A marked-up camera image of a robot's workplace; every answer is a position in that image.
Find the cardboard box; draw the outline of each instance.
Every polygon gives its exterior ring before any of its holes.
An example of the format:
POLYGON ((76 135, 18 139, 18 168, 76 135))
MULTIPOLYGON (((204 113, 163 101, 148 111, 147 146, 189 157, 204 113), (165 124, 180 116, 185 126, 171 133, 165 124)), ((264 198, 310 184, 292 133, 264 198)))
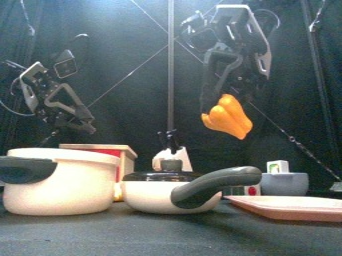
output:
POLYGON ((111 145, 111 144, 60 144, 58 148, 85 150, 103 154, 108 154, 120 158, 120 165, 116 170, 116 180, 113 188, 113 200, 121 201, 121 189, 120 182, 123 176, 133 172, 136 153, 127 145, 111 145))

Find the black countertop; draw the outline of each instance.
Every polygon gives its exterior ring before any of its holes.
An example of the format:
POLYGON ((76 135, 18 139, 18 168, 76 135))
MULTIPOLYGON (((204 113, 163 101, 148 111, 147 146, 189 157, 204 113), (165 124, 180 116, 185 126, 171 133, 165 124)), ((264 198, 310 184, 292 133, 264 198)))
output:
POLYGON ((193 215, 0 217, 0 255, 342 255, 342 223, 275 221, 221 200, 193 215))

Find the black curtain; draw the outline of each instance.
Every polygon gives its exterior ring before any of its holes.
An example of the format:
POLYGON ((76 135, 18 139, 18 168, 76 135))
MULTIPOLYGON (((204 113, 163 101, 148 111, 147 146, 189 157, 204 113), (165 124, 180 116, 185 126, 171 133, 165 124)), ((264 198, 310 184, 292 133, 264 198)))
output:
MULTIPOLYGON (((327 189, 334 181, 331 175, 287 136, 294 136, 327 166, 339 165, 334 159, 340 159, 340 155, 331 156, 327 142, 300 2, 175 1, 175 34, 177 36, 180 22, 195 10, 213 14, 215 4, 240 2, 248 3, 252 10, 270 9, 280 19, 280 27, 268 37, 271 78, 252 104, 244 105, 253 129, 240 141, 203 126, 199 118, 203 54, 184 46, 177 38, 173 122, 180 143, 187 147, 197 172, 235 165, 255 165, 266 171, 267 161, 287 160, 291 171, 308 173, 311 189, 327 189)), ((319 2, 310 1, 312 13, 319 2)), ((331 102, 328 108, 340 148, 340 3, 327 2, 318 39, 331 102)), ((151 170, 151 159, 161 150, 156 133, 167 130, 168 1, 29 1, 26 11, 36 28, 29 63, 24 63, 25 53, 13 47, 22 47, 30 38, 22 32, 26 32, 26 24, 18 1, 2 1, 1 7, 1 34, 8 37, 0 38, 1 60, 10 59, 22 65, 40 61, 49 66, 50 54, 65 47, 73 36, 80 33, 89 36, 88 44, 80 40, 69 45, 80 70, 66 82, 89 107, 97 131, 93 135, 65 131, 45 146, 57 147, 58 143, 127 144, 139 155, 136 171, 151 170), (12 23, 17 24, 14 32, 12 23)), ((5 93, 8 81, 1 85, 1 99, 9 97, 5 93)), ((26 111, 24 104, 18 109, 26 111)), ((9 148, 37 145, 53 130, 36 118, 13 117, 1 109, 2 115, 6 117, 1 119, 5 124, 2 154, 9 148), (9 116, 16 118, 14 123, 8 121, 9 116), (8 132, 13 134, 10 141, 5 141, 8 132)))

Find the pink cutting board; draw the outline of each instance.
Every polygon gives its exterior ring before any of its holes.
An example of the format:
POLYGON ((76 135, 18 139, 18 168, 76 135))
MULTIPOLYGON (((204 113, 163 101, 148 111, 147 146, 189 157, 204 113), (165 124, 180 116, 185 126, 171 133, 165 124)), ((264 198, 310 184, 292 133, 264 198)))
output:
POLYGON ((342 222, 342 200, 296 196, 227 196, 231 204, 278 220, 342 222))

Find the black pot handle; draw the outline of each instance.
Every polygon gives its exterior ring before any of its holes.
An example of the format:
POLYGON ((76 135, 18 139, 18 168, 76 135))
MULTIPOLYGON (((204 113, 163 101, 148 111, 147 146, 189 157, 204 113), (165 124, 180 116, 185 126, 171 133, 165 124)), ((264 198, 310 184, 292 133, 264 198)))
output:
POLYGON ((185 185, 173 188, 171 202, 183 209, 200 207, 224 186, 251 186, 260 182, 261 172, 256 167, 232 167, 211 172, 185 185))
POLYGON ((8 184, 30 184, 46 179, 57 163, 50 159, 0 156, 0 180, 8 184))

